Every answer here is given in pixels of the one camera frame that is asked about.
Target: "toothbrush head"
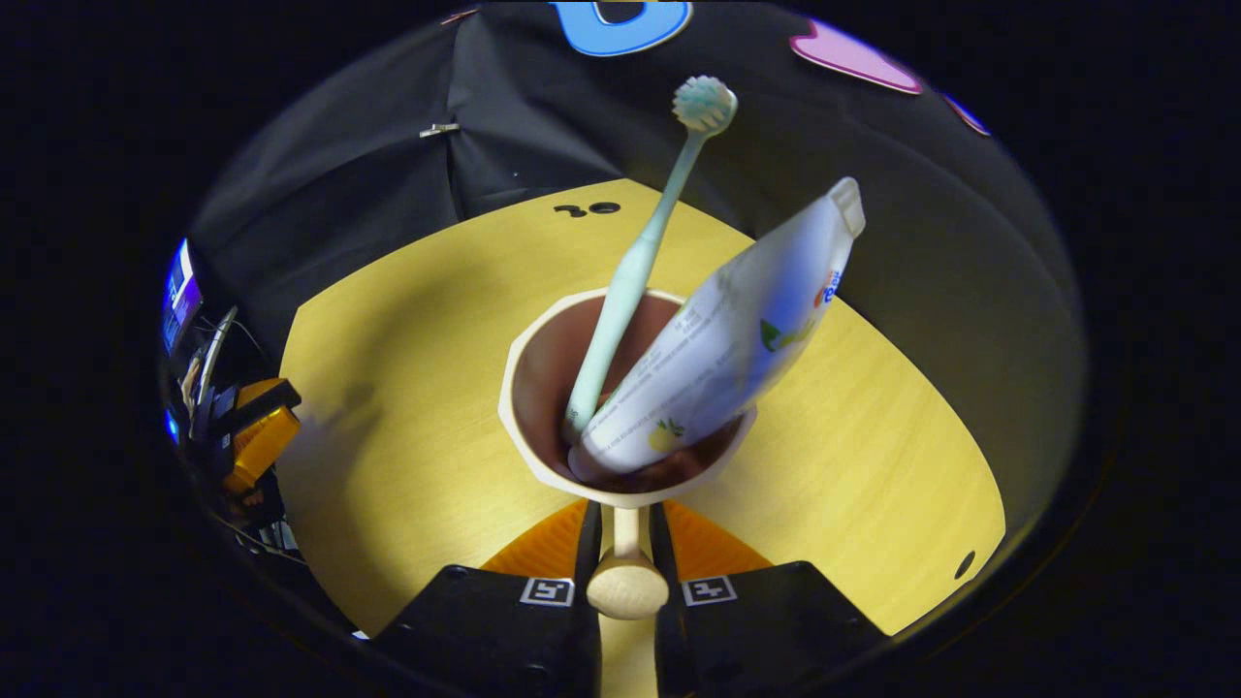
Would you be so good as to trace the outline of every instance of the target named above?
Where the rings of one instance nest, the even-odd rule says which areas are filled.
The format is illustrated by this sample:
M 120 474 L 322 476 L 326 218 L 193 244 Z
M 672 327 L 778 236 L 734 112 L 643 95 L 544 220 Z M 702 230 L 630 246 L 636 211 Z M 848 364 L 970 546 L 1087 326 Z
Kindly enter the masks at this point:
M 737 96 L 714 77 L 691 77 L 676 88 L 673 113 L 690 130 L 719 135 L 737 113 Z

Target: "white toothpaste tube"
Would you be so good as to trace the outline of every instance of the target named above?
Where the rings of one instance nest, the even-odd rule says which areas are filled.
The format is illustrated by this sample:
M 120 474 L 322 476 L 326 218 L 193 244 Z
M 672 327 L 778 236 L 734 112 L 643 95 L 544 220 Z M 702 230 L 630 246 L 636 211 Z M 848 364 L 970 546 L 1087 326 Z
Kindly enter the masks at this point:
M 858 181 L 844 178 L 716 270 L 587 424 L 573 474 L 642 469 L 750 409 L 805 349 L 865 225 Z

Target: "yellow table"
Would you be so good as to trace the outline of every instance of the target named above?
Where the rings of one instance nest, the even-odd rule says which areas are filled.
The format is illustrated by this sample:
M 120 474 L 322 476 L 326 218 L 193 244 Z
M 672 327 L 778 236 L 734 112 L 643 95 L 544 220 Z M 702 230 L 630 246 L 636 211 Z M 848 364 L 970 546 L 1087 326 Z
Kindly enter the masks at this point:
M 572 502 L 531 476 L 500 425 L 505 358 L 552 302 L 607 286 L 658 197 L 617 180 L 517 204 L 392 252 L 298 310 L 280 375 L 303 397 L 303 426 L 279 462 L 282 493 L 315 578 L 364 632 L 444 565 L 480 566 Z M 553 210 L 596 202 L 620 209 Z M 751 243 L 678 204 L 650 286 L 688 297 Z M 854 255 L 866 253 L 862 233 Z M 728 469 L 679 501 L 774 564 L 809 560 L 889 635 L 969 581 L 1004 534 L 973 437 L 840 298 L 759 401 Z M 601 625 L 604 696 L 654 696 L 654 621 Z

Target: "cup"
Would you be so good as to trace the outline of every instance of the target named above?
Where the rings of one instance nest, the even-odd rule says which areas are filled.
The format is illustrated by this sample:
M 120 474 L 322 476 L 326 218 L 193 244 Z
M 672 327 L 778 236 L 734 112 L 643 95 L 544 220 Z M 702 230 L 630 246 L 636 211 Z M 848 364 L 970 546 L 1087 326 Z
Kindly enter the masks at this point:
M 604 615 L 639 619 L 666 602 L 668 584 L 638 546 L 638 510 L 719 477 L 758 412 L 751 407 L 702 441 L 638 473 L 612 482 L 578 482 L 568 469 L 570 445 L 560 427 L 606 294 L 607 288 L 598 288 L 566 296 L 513 340 L 500 385 L 500 421 L 540 482 L 616 508 L 614 545 L 592 576 L 587 597 Z M 684 302 L 663 291 L 645 292 L 617 347 L 601 402 Z

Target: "mint green toothbrush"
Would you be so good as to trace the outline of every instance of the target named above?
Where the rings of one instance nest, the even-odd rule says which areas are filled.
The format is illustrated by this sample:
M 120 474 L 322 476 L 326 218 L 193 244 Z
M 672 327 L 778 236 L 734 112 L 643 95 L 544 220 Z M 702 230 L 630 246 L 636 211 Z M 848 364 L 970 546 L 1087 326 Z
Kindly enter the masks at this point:
M 685 180 L 690 176 L 690 169 L 694 168 L 694 161 L 697 160 L 706 139 L 724 133 L 724 129 L 732 123 L 732 117 L 737 113 L 737 96 L 714 77 L 691 77 L 676 88 L 673 113 L 685 124 L 689 138 L 685 139 L 676 164 L 673 165 L 673 173 L 668 176 L 668 185 L 664 186 L 664 195 L 659 197 L 655 212 L 612 274 L 599 322 L 594 325 L 594 335 L 591 337 L 591 345 L 577 374 L 577 383 L 573 384 L 573 391 L 568 396 L 568 409 L 565 410 L 562 436 L 570 443 L 577 442 L 582 430 L 594 416 L 599 392 L 603 390 L 603 379 L 608 374 L 608 366 L 612 365 L 612 356 L 620 344 L 620 337 L 629 327 L 643 293 L 647 292 L 647 281 L 655 265 L 659 243 L 664 240 L 664 229 L 668 227 L 673 206 L 676 205 Z

